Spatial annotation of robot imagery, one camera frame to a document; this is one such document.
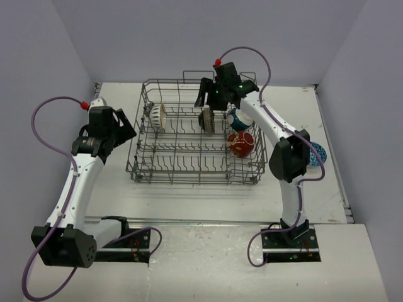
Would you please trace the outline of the red diamond pattern bowl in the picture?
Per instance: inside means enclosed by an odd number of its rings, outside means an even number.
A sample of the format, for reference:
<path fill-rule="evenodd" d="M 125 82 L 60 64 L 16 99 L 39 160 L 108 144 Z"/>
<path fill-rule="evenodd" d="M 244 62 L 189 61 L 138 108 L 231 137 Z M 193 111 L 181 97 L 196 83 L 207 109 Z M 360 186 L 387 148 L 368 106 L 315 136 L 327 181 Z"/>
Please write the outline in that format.
<path fill-rule="evenodd" d="M 316 153 L 318 154 L 322 163 L 325 164 L 326 160 L 327 160 L 327 152 L 326 152 L 325 148 L 316 142 L 311 142 L 311 145 L 314 148 L 314 150 L 316 151 Z M 321 166 L 320 162 L 319 162 L 318 157 L 316 156 L 315 152 L 310 150 L 309 167 L 320 167 L 320 166 Z"/>

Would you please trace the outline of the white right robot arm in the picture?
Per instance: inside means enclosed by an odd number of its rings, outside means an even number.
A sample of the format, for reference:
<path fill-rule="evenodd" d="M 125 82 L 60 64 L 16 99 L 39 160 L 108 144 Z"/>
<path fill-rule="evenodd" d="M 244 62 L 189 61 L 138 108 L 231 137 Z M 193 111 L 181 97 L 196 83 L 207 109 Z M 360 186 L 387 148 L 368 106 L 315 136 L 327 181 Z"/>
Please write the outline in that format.
<path fill-rule="evenodd" d="M 263 90 L 251 80 L 243 81 L 234 63 L 216 60 L 213 68 L 215 77 L 200 81 L 195 106 L 224 111 L 232 104 L 248 115 L 269 139 L 273 146 L 269 168 L 280 183 L 283 210 L 280 228 L 266 229 L 261 234 L 295 247 L 309 230 L 303 183 L 307 181 L 304 175 L 312 147 L 310 135 L 306 130 L 297 130 L 270 107 L 263 100 Z"/>

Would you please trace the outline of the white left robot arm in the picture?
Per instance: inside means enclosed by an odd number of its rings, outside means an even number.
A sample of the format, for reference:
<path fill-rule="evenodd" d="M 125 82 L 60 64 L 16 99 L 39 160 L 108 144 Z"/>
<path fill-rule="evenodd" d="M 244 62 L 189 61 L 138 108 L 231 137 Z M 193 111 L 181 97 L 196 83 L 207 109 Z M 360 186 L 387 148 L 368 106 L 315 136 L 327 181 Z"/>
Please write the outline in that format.
<path fill-rule="evenodd" d="M 96 253 L 110 242 L 126 246 L 131 239 L 127 219 L 105 216 L 86 230 L 84 221 L 95 182 L 112 151 L 136 136 L 122 109 L 95 106 L 68 153 L 72 160 L 59 201 L 44 226 L 31 239 L 47 266 L 88 268 Z"/>

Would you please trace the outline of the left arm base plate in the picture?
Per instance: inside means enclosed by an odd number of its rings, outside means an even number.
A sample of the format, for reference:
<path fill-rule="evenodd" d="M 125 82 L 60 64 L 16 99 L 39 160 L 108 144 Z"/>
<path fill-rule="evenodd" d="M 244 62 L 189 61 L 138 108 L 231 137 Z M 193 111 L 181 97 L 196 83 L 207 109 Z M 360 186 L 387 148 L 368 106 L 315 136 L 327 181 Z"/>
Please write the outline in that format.
<path fill-rule="evenodd" d="M 145 230 L 128 239 L 109 243 L 96 253 L 95 262 L 149 263 L 150 230 Z"/>

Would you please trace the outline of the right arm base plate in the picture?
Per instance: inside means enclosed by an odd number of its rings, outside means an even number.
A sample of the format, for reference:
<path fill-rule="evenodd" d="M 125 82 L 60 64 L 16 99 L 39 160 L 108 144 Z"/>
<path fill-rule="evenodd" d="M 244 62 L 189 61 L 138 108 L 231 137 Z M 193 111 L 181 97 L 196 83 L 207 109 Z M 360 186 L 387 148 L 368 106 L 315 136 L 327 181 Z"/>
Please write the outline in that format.
<path fill-rule="evenodd" d="M 261 236 L 263 260 L 271 263 L 320 262 L 321 255 L 313 225 L 297 238 L 287 239 L 286 233 Z"/>

